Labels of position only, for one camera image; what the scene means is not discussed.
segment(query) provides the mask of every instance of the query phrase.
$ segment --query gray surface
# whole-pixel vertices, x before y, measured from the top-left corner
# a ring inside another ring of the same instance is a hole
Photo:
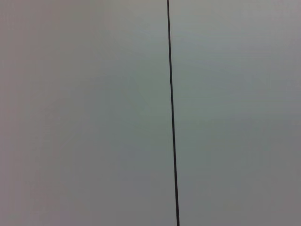
[[[172,1],[181,225],[300,224],[300,9]]]
[[[0,225],[173,226],[166,2],[0,1]]]

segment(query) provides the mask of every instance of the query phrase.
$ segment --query white wall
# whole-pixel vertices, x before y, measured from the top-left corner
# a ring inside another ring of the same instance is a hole
[[[0,0],[0,225],[175,224],[166,18]]]
[[[181,225],[300,224],[299,1],[170,8]]]

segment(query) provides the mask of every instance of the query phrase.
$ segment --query black line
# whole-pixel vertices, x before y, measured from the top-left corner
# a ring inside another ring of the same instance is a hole
[[[172,63],[171,63],[169,0],[167,0],[167,23],[168,23],[168,48],[169,48],[169,77],[170,77],[170,97],[171,97],[171,118],[172,118],[172,125],[173,125],[173,147],[174,147],[175,208],[176,208],[177,226],[180,226],[179,196],[178,196],[178,176],[177,176],[177,158],[176,158],[176,152],[175,152],[175,132],[174,132],[174,92],[173,92],[173,71],[172,71]]]

